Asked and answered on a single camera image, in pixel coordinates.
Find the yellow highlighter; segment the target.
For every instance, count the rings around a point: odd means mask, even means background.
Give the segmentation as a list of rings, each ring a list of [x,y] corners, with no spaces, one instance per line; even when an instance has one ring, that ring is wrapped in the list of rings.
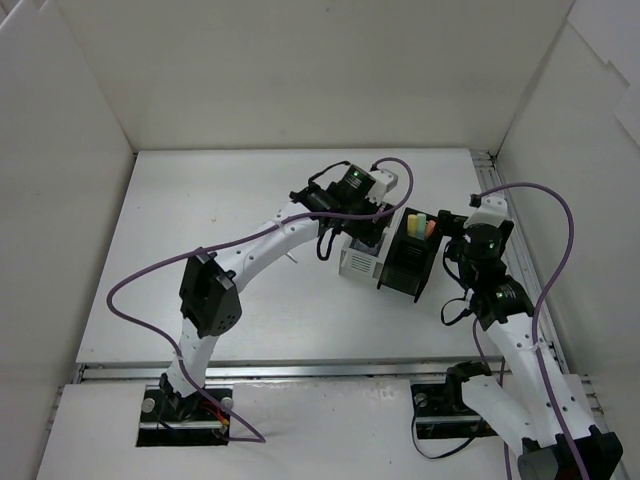
[[[411,238],[418,237],[419,230],[419,218],[416,214],[409,214],[407,216],[407,235]]]

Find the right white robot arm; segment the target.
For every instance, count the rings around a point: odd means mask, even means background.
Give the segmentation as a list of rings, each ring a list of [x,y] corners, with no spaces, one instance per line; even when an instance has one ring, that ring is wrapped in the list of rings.
[[[610,479],[623,454],[576,399],[534,323],[534,306],[502,260],[513,224],[499,215],[473,220],[442,210],[436,233],[458,267],[468,312],[499,349],[518,389],[511,397],[479,362],[450,368],[445,405],[475,411],[516,456],[523,479]]]

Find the green highlighter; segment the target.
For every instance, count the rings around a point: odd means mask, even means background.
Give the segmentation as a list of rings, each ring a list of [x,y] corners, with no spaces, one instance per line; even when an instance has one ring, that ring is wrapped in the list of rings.
[[[418,213],[416,215],[416,235],[418,238],[425,237],[427,224],[427,216],[424,213]]]

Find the small clear glitter jar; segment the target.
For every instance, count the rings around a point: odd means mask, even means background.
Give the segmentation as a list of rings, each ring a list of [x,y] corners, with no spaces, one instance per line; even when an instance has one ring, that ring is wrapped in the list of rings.
[[[370,255],[370,256],[376,256],[377,255],[377,247],[376,246],[369,246],[366,245],[365,243],[353,239],[351,242],[351,249],[358,251],[360,253],[366,254],[366,255]]]

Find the orange capped glue stick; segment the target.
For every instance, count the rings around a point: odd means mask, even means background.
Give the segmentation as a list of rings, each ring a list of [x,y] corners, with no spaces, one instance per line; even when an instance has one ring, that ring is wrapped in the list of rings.
[[[424,238],[425,239],[429,238],[432,235],[433,231],[435,230],[435,227],[436,227],[436,222],[435,221],[429,221],[426,224],[425,233],[424,233]]]

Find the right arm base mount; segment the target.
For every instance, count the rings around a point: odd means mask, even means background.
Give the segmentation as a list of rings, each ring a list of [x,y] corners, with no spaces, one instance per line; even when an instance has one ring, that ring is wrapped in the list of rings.
[[[481,361],[468,361],[449,367],[440,383],[412,383],[413,413],[410,430],[413,445],[427,460],[443,460],[460,453],[480,438],[497,437],[496,431],[462,400],[462,384],[473,376],[492,377],[491,369]],[[462,443],[439,454],[427,453],[420,440],[455,440]]]

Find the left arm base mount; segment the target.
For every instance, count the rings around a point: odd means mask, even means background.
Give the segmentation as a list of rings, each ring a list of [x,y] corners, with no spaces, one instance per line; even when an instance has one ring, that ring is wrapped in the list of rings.
[[[229,424],[230,416],[198,392],[174,407],[160,387],[149,387],[141,402],[136,446],[227,446]]]

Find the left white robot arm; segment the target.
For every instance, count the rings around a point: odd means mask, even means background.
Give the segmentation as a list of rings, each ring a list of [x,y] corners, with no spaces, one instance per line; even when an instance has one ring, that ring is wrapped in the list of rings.
[[[162,376],[167,390],[164,408],[175,418],[191,418],[199,409],[196,390],[218,338],[239,321],[239,295],[260,272],[294,248],[326,233],[345,233],[367,245],[375,245],[388,225],[391,209],[384,201],[398,176],[386,169],[369,172],[351,165],[344,176],[323,188],[314,178],[289,195],[290,201],[261,226],[272,232],[244,245],[188,259],[179,289],[183,315],[179,340],[181,353]]]

